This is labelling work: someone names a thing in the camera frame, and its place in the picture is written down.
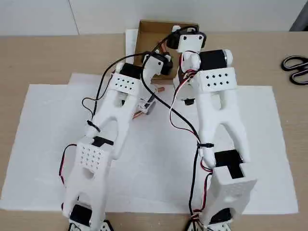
white paper sheet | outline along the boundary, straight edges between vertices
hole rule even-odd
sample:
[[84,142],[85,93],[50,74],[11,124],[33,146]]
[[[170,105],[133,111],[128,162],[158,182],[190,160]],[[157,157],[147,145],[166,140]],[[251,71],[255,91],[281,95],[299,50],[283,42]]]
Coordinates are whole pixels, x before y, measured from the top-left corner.
[[[138,29],[128,29],[125,31],[125,54],[130,55],[135,53],[137,42]],[[129,64],[134,63],[134,57],[126,59]]]
[[[49,86],[42,90],[50,95],[56,94],[54,88],[62,89],[66,95],[65,101],[59,105],[61,113],[55,115],[57,121],[52,134],[37,128],[34,121],[23,118],[33,116],[35,111],[41,115],[46,113],[43,107],[37,107],[32,98],[38,93],[36,87],[30,87],[20,125],[12,150],[7,178],[2,189],[0,207],[5,209],[27,210],[60,210],[63,200],[63,186],[57,177],[63,148],[67,143],[75,142],[83,136],[85,121],[89,114],[80,105],[84,96],[93,95],[97,88],[99,76],[87,77],[87,85],[78,85],[85,81],[82,76],[73,75],[67,89],[64,86]],[[160,96],[166,101],[171,100],[172,86],[166,86],[166,91]],[[282,129],[276,103],[271,87],[239,87],[239,104],[243,121],[245,123],[250,142],[252,160],[260,168],[259,181],[251,195],[246,214],[287,214],[298,212],[293,179],[285,153]],[[177,109],[193,121],[197,127],[195,106],[184,106],[180,103]],[[182,124],[174,117],[177,124]],[[54,157],[46,158],[33,150],[33,141],[25,142],[30,130],[40,129],[40,133],[32,132],[33,139],[40,139],[45,134],[53,140],[47,150]],[[216,148],[223,150],[230,148],[232,142],[225,131],[219,128],[216,134]],[[192,177],[193,156],[195,140],[189,133],[174,130],[168,123],[167,110],[157,104],[152,114],[140,116],[131,123],[128,140],[123,149],[121,158],[112,163],[109,180],[109,197],[106,211],[109,212],[154,212],[154,213],[188,213],[187,202],[189,198]],[[28,158],[21,165],[18,156]],[[74,148],[66,154],[65,168],[69,171],[69,164],[74,157]],[[34,171],[32,175],[18,174],[18,168],[26,170],[32,165],[30,160],[35,159],[41,164],[40,172]],[[197,172],[194,207],[199,207],[204,172]],[[14,193],[17,185],[27,186],[26,192]],[[42,188],[44,194],[37,197],[38,189]]]

black scissors handle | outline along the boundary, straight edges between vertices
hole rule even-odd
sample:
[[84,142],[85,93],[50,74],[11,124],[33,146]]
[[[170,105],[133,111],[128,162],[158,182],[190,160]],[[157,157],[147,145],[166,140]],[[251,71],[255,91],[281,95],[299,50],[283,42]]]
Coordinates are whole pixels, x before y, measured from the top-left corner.
[[[299,61],[299,63],[295,65],[287,65],[290,60]],[[296,78],[299,76],[303,76],[308,73],[308,58],[300,56],[300,55],[292,55],[285,58],[281,63],[281,69],[284,71],[293,71],[297,70],[290,75],[290,81],[296,85],[308,85],[308,80],[306,81],[298,81]]]
[[291,74],[290,75],[291,83],[296,84],[296,85],[308,85],[308,80],[306,81],[296,80],[296,77],[303,76],[304,74],[307,74],[307,73],[308,73],[308,68],[305,68],[305,69],[301,69],[300,71]]
[[[297,61],[301,61],[301,62],[299,64],[288,66],[287,62],[290,61],[290,60],[297,60]],[[301,69],[304,69],[305,66],[307,66],[307,68],[308,68],[308,58],[306,58],[304,56],[300,56],[300,55],[289,56],[289,57],[285,58],[281,63],[281,69],[284,70],[284,71],[293,71],[293,70],[299,70],[300,71]]]

cardboard box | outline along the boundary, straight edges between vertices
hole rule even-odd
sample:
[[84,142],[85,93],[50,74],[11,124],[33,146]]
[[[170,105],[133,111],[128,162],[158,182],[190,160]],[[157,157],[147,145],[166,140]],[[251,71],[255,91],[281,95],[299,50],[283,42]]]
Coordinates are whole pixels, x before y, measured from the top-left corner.
[[[172,27],[174,25],[179,25],[181,27],[190,25],[198,26],[198,24],[196,23],[165,22],[165,21],[159,22],[151,20],[140,20],[135,53],[152,51],[159,41],[161,41],[168,34],[171,33]],[[154,76],[154,79],[171,80],[177,74],[180,54],[177,53],[175,50],[168,48],[167,46],[166,48],[167,51],[172,56],[173,69],[169,76],[159,75],[159,76]],[[135,57],[134,64],[142,65],[141,56]]]

white wall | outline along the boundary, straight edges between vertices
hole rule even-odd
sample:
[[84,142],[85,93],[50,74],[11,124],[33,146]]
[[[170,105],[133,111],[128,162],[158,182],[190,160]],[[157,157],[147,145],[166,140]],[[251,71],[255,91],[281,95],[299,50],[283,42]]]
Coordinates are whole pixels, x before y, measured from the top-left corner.
[[0,0],[0,36],[77,34],[68,0]]
[[[0,0],[0,35],[77,34],[69,0]],[[80,34],[123,33],[140,19],[204,31],[287,31],[307,0],[70,0]]]

light wood tabletop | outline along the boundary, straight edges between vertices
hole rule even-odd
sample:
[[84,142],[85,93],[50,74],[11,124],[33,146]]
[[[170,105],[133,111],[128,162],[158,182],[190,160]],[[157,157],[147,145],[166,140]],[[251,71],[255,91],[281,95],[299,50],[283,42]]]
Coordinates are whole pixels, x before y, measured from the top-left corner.
[[[280,69],[288,55],[308,57],[308,32],[208,33],[206,49],[233,52],[239,85],[271,85],[295,183],[299,213],[242,216],[233,231],[295,231],[308,227],[308,87],[289,82]],[[66,84],[72,72],[101,74],[124,56],[125,36],[0,38],[0,185],[3,185],[20,113],[29,84]],[[188,216],[109,213],[115,231],[181,231]],[[0,210],[2,231],[65,231],[60,212]]]

